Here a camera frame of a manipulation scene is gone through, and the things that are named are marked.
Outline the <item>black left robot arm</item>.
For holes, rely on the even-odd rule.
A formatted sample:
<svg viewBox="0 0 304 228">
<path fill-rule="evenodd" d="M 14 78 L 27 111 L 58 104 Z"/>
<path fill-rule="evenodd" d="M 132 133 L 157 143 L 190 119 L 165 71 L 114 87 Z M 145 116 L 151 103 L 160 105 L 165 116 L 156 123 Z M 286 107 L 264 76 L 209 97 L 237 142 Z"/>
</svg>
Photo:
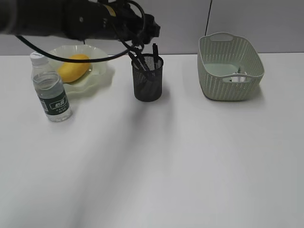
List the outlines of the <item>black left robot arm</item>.
<svg viewBox="0 0 304 228">
<path fill-rule="evenodd" d="M 15 36 L 55 36 L 72 40 L 130 41 L 149 44 L 160 35 L 154 16 L 138 16 L 132 0 L 2 0 L 0 32 Z"/>
</svg>

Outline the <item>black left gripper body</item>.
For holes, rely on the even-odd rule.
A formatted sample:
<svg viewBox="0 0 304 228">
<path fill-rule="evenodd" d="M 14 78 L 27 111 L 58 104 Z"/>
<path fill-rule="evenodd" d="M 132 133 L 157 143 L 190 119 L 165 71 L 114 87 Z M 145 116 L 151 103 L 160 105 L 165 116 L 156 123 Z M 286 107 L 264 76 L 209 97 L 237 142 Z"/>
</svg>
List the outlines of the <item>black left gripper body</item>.
<svg viewBox="0 0 304 228">
<path fill-rule="evenodd" d="M 145 40 L 147 19 L 133 0 L 79 0 L 78 40 Z"/>
</svg>

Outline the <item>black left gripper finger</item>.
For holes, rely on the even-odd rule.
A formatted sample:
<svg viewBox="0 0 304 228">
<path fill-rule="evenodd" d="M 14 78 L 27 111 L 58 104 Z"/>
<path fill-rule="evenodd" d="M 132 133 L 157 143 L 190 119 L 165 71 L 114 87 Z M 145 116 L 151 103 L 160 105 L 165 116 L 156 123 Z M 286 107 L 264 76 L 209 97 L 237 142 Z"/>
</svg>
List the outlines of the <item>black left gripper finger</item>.
<svg viewBox="0 0 304 228">
<path fill-rule="evenodd" d="M 155 22 L 155 18 L 151 14 L 145 14 L 146 26 L 142 33 L 142 41 L 145 45 L 150 44 L 153 38 L 160 36 L 161 27 Z"/>
</svg>

